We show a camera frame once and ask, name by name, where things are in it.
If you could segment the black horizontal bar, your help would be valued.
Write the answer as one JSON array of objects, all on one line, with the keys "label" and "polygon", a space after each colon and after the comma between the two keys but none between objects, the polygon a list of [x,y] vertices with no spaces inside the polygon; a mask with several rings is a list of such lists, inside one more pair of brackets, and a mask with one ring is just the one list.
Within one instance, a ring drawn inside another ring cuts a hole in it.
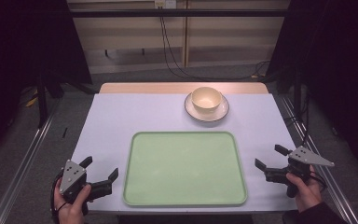
[{"label": "black horizontal bar", "polygon": [[74,18],[135,17],[285,17],[285,9],[71,9]]}]

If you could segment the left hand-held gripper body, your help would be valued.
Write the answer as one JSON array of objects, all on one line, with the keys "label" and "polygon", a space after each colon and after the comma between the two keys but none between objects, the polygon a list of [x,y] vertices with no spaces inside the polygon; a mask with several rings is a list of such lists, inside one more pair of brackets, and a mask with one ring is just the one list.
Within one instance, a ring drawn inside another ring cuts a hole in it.
[{"label": "left hand-held gripper body", "polygon": [[[63,168],[60,194],[68,203],[73,203],[87,182],[87,170],[79,164],[68,160]],[[112,183],[108,178],[104,181],[90,183],[91,191],[88,199],[83,203],[82,211],[86,215],[89,211],[88,202],[110,195],[112,193]]]}]

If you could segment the white table mat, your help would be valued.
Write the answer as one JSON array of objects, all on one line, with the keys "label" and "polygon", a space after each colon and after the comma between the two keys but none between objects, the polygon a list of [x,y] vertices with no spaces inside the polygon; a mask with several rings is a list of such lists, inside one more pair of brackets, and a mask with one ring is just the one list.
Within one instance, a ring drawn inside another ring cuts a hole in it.
[{"label": "white table mat", "polygon": [[[112,193],[89,205],[93,212],[113,214],[233,214],[292,210],[294,199],[284,184],[268,182],[255,167],[255,159],[268,167],[283,168],[288,160],[274,148],[296,146],[276,102],[270,94],[229,94],[227,115],[212,122],[193,119],[185,110],[183,94],[101,93],[95,95],[72,156],[83,161],[91,156],[89,182],[106,179],[116,168]],[[133,136],[141,132],[228,132],[236,141],[247,199],[241,205],[130,206],[123,191]]]}]

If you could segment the light green tray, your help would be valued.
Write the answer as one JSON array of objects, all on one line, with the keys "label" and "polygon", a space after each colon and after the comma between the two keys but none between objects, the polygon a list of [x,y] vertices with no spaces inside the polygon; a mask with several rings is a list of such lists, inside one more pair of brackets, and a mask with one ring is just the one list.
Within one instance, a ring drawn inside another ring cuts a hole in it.
[{"label": "light green tray", "polygon": [[241,160],[228,132],[141,132],[133,136],[124,202],[130,206],[241,205]]}]

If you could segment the yellow floor tape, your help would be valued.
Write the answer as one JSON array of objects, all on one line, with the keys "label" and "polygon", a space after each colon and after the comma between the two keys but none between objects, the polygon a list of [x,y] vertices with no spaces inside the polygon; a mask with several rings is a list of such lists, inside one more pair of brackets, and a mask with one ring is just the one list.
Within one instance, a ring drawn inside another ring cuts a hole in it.
[{"label": "yellow floor tape", "polygon": [[32,97],[27,101],[27,103],[25,104],[26,107],[30,107],[32,105],[34,105],[34,103],[36,102],[38,98],[38,90],[36,90],[34,92],[34,94],[32,95]]}]

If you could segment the white plate with dark rim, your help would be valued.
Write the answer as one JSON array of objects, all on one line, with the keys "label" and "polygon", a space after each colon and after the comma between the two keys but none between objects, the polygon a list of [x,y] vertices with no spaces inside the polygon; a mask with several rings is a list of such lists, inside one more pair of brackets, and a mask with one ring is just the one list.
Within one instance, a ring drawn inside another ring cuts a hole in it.
[{"label": "white plate with dark rim", "polygon": [[225,96],[222,97],[222,103],[212,113],[201,113],[191,102],[191,95],[189,94],[185,99],[186,113],[193,119],[212,122],[224,118],[229,111],[229,103]]}]

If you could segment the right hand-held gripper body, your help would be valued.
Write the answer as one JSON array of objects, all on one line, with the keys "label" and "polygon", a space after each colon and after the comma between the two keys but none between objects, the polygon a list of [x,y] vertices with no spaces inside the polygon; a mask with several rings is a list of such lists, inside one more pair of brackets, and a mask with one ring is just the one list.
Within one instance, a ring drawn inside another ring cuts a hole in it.
[{"label": "right hand-held gripper body", "polygon": [[268,182],[280,183],[287,186],[286,195],[294,198],[298,193],[298,188],[287,178],[288,173],[300,177],[304,182],[313,178],[319,182],[324,182],[322,178],[317,178],[311,174],[312,165],[322,165],[334,167],[335,164],[322,156],[308,150],[305,147],[298,147],[292,150],[288,156],[288,165],[284,168],[268,168],[264,171],[265,178]]}]

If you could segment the cream bowl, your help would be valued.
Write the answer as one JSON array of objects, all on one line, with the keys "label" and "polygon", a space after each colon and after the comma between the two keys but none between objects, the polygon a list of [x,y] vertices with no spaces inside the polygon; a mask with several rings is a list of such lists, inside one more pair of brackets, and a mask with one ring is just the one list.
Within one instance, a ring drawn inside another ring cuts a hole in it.
[{"label": "cream bowl", "polygon": [[203,113],[212,113],[223,101],[220,91],[212,87],[199,87],[190,93],[192,105]]}]

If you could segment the black metal stand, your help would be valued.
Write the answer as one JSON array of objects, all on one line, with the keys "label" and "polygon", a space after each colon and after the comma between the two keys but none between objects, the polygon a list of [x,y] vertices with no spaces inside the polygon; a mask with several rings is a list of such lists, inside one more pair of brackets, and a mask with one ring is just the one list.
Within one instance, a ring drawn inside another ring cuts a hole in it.
[{"label": "black metal stand", "polygon": [[37,77],[37,99],[39,108],[39,124],[42,128],[48,119],[48,105],[46,92],[54,99],[63,97],[63,89],[59,77],[51,71],[44,71]]},{"label": "black metal stand", "polygon": [[301,74],[298,67],[296,67],[295,71],[294,111],[296,119],[301,120]]}]

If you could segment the aluminium floor rail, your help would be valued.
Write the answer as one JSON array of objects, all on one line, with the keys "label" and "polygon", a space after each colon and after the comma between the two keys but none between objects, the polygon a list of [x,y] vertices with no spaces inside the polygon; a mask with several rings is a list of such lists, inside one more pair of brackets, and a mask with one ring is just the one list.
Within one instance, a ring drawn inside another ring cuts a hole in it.
[{"label": "aluminium floor rail", "polygon": [[[289,115],[290,122],[294,125],[300,144],[311,152],[320,154],[309,132],[309,108],[308,104],[301,101],[291,100],[288,96],[282,97],[282,104]],[[315,170],[321,175],[326,184],[326,190],[336,206],[338,213],[349,224],[358,224],[358,218],[352,210],[351,204],[342,191],[338,182],[333,177],[330,169],[322,165],[316,165]]]},{"label": "aluminium floor rail", "polygon": [[34,162],[36,154],[38,153],[39,148],[41,147],[48,133],[49,127],[51,125],[51,122],[53,121],[60,102],[60,100],[54,102],[51,108],[48,110],[48,116],[46,118],[46,121],[40,128],[37,129],[33,141],[31,142],[31,145],[28,146],[26,154],[21,161],[20,167],[16,169],[16,173],[10,181],[7,190],[0,199],[0,224],[5,224],[5,222],[7,221],[7,217],[10,213],[10,210],[12,209],[13,204],[21,191],[24,179],[29,173],[30,167]]}]

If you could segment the person's left hand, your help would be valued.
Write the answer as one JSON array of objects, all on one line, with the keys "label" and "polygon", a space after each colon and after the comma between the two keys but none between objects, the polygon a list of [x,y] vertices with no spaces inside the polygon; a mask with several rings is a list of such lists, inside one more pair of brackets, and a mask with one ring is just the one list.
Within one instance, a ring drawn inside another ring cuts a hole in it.
[{"label": "person's left hand", "polygon": [[88,199],[91,186],[86,185],[77,195],[73,203],[68,203],[60,194],[61,182],[54,189],[54,207],[58,211],[60,224],[84,224],[85,218],[82,211],[83,203]]}]

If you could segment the white wall socket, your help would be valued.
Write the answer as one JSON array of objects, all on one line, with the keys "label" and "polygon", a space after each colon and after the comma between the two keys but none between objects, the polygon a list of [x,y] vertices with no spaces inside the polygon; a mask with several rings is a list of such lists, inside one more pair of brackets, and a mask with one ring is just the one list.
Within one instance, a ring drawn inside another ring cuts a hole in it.
[{"label": "white wall socket", "polygon": [[158,9],[176,9],[176,0],[154,0],[155,8]]}]

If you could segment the black curtain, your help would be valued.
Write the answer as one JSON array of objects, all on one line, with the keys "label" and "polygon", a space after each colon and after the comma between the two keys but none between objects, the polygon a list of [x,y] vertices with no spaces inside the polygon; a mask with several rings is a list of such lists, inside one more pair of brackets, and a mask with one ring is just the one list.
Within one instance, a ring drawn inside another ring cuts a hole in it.
[{"label": "black curtain", "polygon": [[91,83],[67,0],[0,0],[0,138],[21,91],[43,81]]},{"label": "black curtain", "polygon": [[300,80],[358,160],[358,0],[290,0],[267,75]]}]

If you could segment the person's right hand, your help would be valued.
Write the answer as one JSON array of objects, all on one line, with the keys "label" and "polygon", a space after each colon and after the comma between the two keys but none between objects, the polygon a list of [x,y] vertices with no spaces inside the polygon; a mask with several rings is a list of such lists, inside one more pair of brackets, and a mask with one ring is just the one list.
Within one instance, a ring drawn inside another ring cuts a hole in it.
[{"label": "person's right hand", "polygon": [[300,177],[288,173],[286,178],[298,188],[296,194],[296,206],[299,213],[323,202],[319,183],[311,179],[305,183]]}]

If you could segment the wooden post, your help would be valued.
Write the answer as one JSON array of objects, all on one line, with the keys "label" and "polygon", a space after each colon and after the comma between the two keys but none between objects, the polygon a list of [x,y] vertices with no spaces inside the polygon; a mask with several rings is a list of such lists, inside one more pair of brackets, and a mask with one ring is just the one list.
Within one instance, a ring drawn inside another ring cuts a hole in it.
[{"label": "wooden post", "polygon": [[[183,0],[183,9],[187,9],[188,8],[188,0]],[[187,17],[183,17],[183,46],[182,46],[182,65],[184,68],[187,67],[188,64],[188,46],[187,46],[187,25],[188,25],[188,18]]]}]

